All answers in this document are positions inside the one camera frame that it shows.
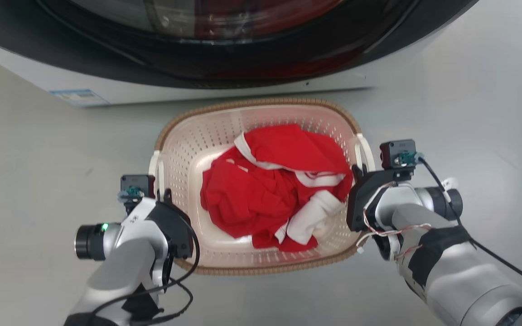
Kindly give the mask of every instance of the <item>red fabric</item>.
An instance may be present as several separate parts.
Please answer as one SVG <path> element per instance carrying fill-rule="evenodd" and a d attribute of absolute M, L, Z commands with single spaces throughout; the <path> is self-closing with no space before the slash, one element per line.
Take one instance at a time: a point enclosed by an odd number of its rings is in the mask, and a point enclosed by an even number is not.
<path fill-rule="evenodd" d="M 297 125 L 260 128 L 245 134 L 257 161 L 283 165 L 296 171 L 344 173 L 334 187 L 306 187 L 293 171 L 265 170 L 231 148 L 203 173 L 201 205 L 217 227 L 238 238 L 253 235 L 255 248 L 277 246 L 298 252 L 317 246 L 312 237 L 300 245 L 288 237 L 279 244 L 275 232 L 318 190 L 328 190 L 344 201 L 352 187 L 352 174 L 342 149 L 333 139 L 302 131 Z"/>

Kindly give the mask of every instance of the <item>wire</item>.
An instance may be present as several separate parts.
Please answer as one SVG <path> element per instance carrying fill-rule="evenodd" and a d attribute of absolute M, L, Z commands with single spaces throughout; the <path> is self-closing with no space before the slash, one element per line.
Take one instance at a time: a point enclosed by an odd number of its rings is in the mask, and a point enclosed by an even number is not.
<path fill-rule="evenodd" d="M 422 245 L 417 246 L 411 246 L 410 248 L 406 249 L 406 251 L 402 252 L 402 254 L 399 254 L 398 256 L 394 257 L 394 260 L 398 260 L 404 256 L 406 256 L 409 252 L 422 248 Z"/>
<path fill-rule="evenodd" d="M 194 271 L 197 269 L 198 262 L 199 262 L 199 260 L 201 258 L 201 246 L 199 245 L 197 234 L 194 232 L 193 227 L 185 219 L 181 218 L 181 220 L 184 222 L 184 224 L 189 229 L 189 231 L 191 233 L 191 236 L 193 238 L 193 241 L 194 241 L 195 258 L 194 258 L 194 264 L 191 267 L 191 269 L 188 270 L 188 272 L 186 272 L 182 277 L 180 277 L 177 280 L 174 280 L 174 281 L 172 281 L 172 282 L 170 282 L 170 283 L 168 283 L 166 285 L 162 285 L 161 287 L 155 287 L 155 288 L 148 289 L 148 290 L 145 290 L 145 291 L 142 291 L 142 292 L 139 292 L 139 293 L 132 293 L 132 294 L 128 294 L 128 295 L 123 295 L 122 297 L 117 297 L 116 299 L 112 299 L 112 300 L 110 300 L 110 301 L 100 305 L 98 308 L 96 308 L 96 309 L 94 309 L 92 311 L 92 313 L 90 314 L 90 317 L 88 318 L 88 320 L 86 322 L 86 326 L 90 326 L 91 323 L 92 323 L 93 318 L 95 317 L 95 315 L 98 314 L 100 310 L 106 308 L 107 306 L 113 305 L 114 303 L 116 303 L 118 301 L 123 301 L 123 300 L 130 299 L 132 297 L 141 297 L 141 296 L 149 294 L 149 293 L 162 291 L 164 289 L 168 289 L 169 287 L 171 287 L 173 285 L 177 285 L 178 284 L 179 286 L 181 286 L 180 282 L 186 280 L 187 277 L 191 276 L 191 274 L 194 273 Z"/>
<path fill-rule="evenodd" d="M 189 308 L 191 303 L 193 303 L 193 299 L 194 299 L 193 293 L 190 292 L 190 289 L 185 287 L 182 283 L 176 281 L 174 278 L 170 277 L 170 280 L 172 280 L 173 282 L 176 282 L 176 285 L 181 287 L 181 289 L 183 289 L 188 294 L 188 302 L 186 305 L 184 305 L 183 309 L 181 309 L 180 311 L 178 311 L 174 314 L 168 314 L 166 316 L 153 318 L 151 320 L 133 321 L 130 323 L 130 326 L 147 326 L 147 325 L 160 324 L 161 322 L 167 322 L 169 320 L 177 318 L 180 315 L 182 315 L 185 311 L 187 311 L 187 309 Z"/>
<path fill-rule="evenodd" d="M 442 182 L 440 181 L 439 177 L 436 175 L 434 170 L 430 167 L 426 159 L 424 157 L 419 157 L 418 161 L 422 162 L 422 164 L 426 167 L 432 178 L 435 180 L 436 184 L 438 184 L 440 191 L 442 192 L 444 199 L 446 200 L 448 206 L 450 206 L 450 209 L 452 210 L 452 213 L 454 213 L 454 216 L 456 217 L 456 221 L 459 225 L 462 225 L 462 222 L 460 221 L 460 215 L 456 212 L 454 209 L 454 206 L 452 205 L 452 200 L 450 199 L 450 196 L 448 196 L 447 190 L 444 188 Z"/>
<path fill-rule="evenodd" d="M 366 224 L 366 226 L 368 227 L 368 229 L 371 232 L 367 233 L 366 235 L 363 235 L 361 237 L 361 239 L 358 240 L 356 245 L 359 245 L 364 239 L 366 239 L 367 237 L 371 237 L 372 235 L 379 235 L 380 237 L 387 237 L 388 235 L 399 235 L 400 233 L 403 233 L 404 231 L 408 231 L 408 230 L 411 230 L 411 229 L 422 228 L 422 229 L 429 230 L 429 229 L 432 228 L 432 226 L 429 223 L 408 225 L 407 227 L 404 227 L 401 230 L 390 230 L 390 231 L 383 231 L 383 232 L 380 232 L 380 231 L 376 230 L 375 228 L 371 227 L 371 225 L 369 224 L 369 221 L 368 221 L 368 216 L 366 215 L 366 212 L 367 212 L 369 206 L 371 205 L 373 200 L 377 197 L 377 195 L 381 192 L 382 189 L 390 188 L 390 187 L 393 187 L 395 185 L 396 185 L 396 182 L 394 182 L 394 181 L 388 182 L 388 183 L 385 183 L 385 184 L 381 185 L 376 190 L 376 192 L 373 194 L 373 196 L 371 196 L 369 201 L 365 204 L 364 209 L 362 211 L 362 218 L 364 219 L 364 224 Z"/>
<path fill-rule="evenodd" d="M 432 170 L 432 168 L 430 167 L 430 165 L 428 164 L 428 162 L 426 161 L 426 159 L 422 158 L 422 157 L 419 157 L 418 160 L 424 164 L 424 166 L 426 167 L 426 169 L 428 170 L 428 172 L 431 174 L 431 176 L 434 178 L 434 180 L 436 181 L 436 183 L 439 185 L 439 189 L 441 190 L 441 192 L 443 192 L 443 194 L 447 194 L 448 193 L 446 192 L 446 190 L 444 190 L 444 187 L 442 185 L 442 183 L 440 182 L 440 179 L 438 178 L 438 176 L 436 175 L 436 173 Z M 448 203 L 448 206 L 450 207 L 450 209 L 452 210 L 452 213 L 454 213 L 454 215 L 456 216 L 456 221 L 458 222 L 458 225 L 462 225 L 462 223 L 460 222 L 460 216 L 458 215 L 458 213 L 456 212 L 456 210 L 454 209 L 454 206 L 452 205 L 452 202 L 450 201 L 450 198 L 449 197 L 445 197 L 445 199 L 447 200 L 447 203 Z M 484 252 L 486 252 L 487 254 L 490 254 L 493 258 L 495 258 L 496 260 L 498 260 L 499 262 L 503 263 L 505 266 L 507 266 L 508 268 L 511 268 L 514 272 L 516 272 L 517 274 L 519 274 L 520 276 L 522 276 L 522 270 L 520 270 L 519 268 L 515 267 L 513 264 L 511 264 L 510 262 L 504 260 L 501 256 L 499 256 L 498 254 L 495 254 L 493 251 L 489 250 L 487 247 L 485 247 L 484 245 L 480 244 L 478 241 L 476 241 L 473 237 L 470 237 L 470 243 L 471 244 L 474 244 L 476 246 L 478 246 L 479 248 L 481 248 Z"/>

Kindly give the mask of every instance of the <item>label sticker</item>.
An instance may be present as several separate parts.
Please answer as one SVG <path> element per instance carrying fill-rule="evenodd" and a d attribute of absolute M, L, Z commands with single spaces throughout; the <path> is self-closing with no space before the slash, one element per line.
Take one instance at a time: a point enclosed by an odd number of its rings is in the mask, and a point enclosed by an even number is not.
<path fill-rule="evenodd" d="M 442 184 L 443 184 L 444 190 L 446 190 L 446 191 L 458 188 L 458 181 L 456 181 L 456 179 L 453 177 L 450 177 L 450 178 L 442 181 Z"/>
<path fill-rule="evenodd" d="M 101 98 L 91 89 L 70 89 L 66 91 L 50 91 L 50 93 L 74 106 L 86 107 L 110 104 L 110 102 Z"/>

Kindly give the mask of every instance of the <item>washing machine door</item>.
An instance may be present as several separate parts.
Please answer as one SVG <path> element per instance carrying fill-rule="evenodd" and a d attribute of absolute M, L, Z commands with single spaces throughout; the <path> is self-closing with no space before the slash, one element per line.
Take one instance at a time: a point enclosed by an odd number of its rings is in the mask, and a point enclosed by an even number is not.
<path fill-rule="evenodd" d="M 92 76 L 239 88 L 325 76 L 428 35 L 476 0 L 0 0 L 0 47 Z"/>

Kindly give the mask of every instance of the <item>black cable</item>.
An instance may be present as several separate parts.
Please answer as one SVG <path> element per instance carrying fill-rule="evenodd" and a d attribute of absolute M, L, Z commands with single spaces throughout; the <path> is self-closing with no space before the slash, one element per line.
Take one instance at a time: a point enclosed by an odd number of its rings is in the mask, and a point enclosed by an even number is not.
<path fill-rule="evenodd" d="M 424 164 L 424 166 L 426 167 L 426 169 L 428 170 L 428 172 L 431 174 L 431 176 L 434 178 L 434 180 L 436 181 L 436 183 L 439 185 L 439 189 L 441 190 L 441 192 L 445 192 L 445 189 L 442 185 L 442 183 L 440 182 L 440 179 L 439 177 L 436 175 L 436 173 L 432 170 L 432 168 L 430 167 L 430 165 L 428 164 L 428 162 L 426 161 L 426 159 L 424 158 L 418 158 L 418 160 Z M 456 216 L 456 221 L 458 222 L 459 225 L 462 225 L 462 223 L 460 222 L 460 216 L 458 215 L 458 213 L 455 211 L 454 209 L 454 206 L 452 205 L 452 202 L 448 202 L 448 206 L 450 207 L 450 209 L 452 210 L 452 213 L 454 213 L 454 216 Z M 484 252 L 486 252 L 487 254 L 490 254 L 493 258 L 495 258 L 496 260 L 498 260 L 499 262 L 503 263 L 505 266 L 507 266 L 508 268 L 511 268 L 514 272 L 516 272 L 517 274 L 519 274 L 520 276 L 522 276 L 522 270 L 520 270 L 519 268 L 516 268 L 513 264 L 511 264 L 510 262 L 504 260 L 501 256 L 499 256 L 498 254 L 495 254 L 493 251 L 489 250 L 487 247 L 485 247 L 484 245 L 480 244 L 478 241 L 476 241 L 473 237 L 470 237 L 470 243 L 471 244 L 474 244 L 476 246 L 478 246 L 479 248 L 481 248 Z"/>
<path fill-rule="evenodd" d="M 148 326 L 148 325 L 160 324 L 161 322 L 167 322 L 169 320 L 177 318 L 180 315 L 182 315 L 185 311 L 187 311 L 187 309 L 189 308 L 191 303 L 193 303 L 193 299 L 194 299 L 193 293 L 190 292 L 190 290 L 187 287 L 185 287 L 182 283 L 179 283 L 178 281 L 177 281 L 176 285 L 181 287 L 181 289 L 183 289 L 188 294 L 188 302 L 186 305 L 184 305 L 183 309 L 180 309 L 180 311 L 178 311 L 174 314 L 168 314 L 166 316 L 153 318 L 151 320 L 133 321 L 130 323 L 130 326 Z"/>
<path fill-rule="evenodd" d="M 198 243 L 197 234 L 194 232 L 193 227 L 185 219 L 181 218 L 181 220 L 184 222 L 184 224 L 189 229 L 189 231 L 191 233 L 191 236 L 193 238 L 193 241 L 194 241 L 195 258 L 194 258 L 194 264 L 191 267 L 191 269 L 188 270 L 188 272 L 186 272 L 186 274 L 184 274 L 182 277 L 180 277 L 177 280 L 174 280 L 174 281 L 172 281 L 172 282 L 170 282 L 170 283 L 168 283 L 166 285 L 162 285 L 161 287 L 155 287 L 155 288 L 148 289 L 148 290 L 145 290 L 145 291 L 142 291 L 142 292 L 139 292 L 139 293 L 132 293 L 132 294 L 128 294 L 128 295 L 123 295 L 122 297 L 117 297 L 116 299 L 112 299 L 112 300 L 110 300 L 110 301 L 100 305 L 98 308 L 96 308 L 96 309 L 94 309 L 92 311 L 92 313 L 90 314 L 90 317 L 88 318 L 88 320 L 86 322 L 86 326 L 90 326 L 93 318 L 95 317 L 95 315 L 100 310 L 106 308 L 109 305 L 113 305 L 114 303 L 116 303 L 118 301 L 123 301 L 123 300 L 130 299 L 131 297 L 141 297 L 141 296 L 149 294 L 149 293 L 153 293 L 153 292 L 161 291 L 161 290 L 164 290 L 164 289 L 168 289 L 169 287 L 171 287 L 173 285 L 181 286 L 180 282 L 186 280 L 187 277 L 191 276 L 191 274 L 194 273 L 195 269 L 197 269 L 198 262 L 199 262 L 199 260 L 201 258 L 201 246 Z"/>

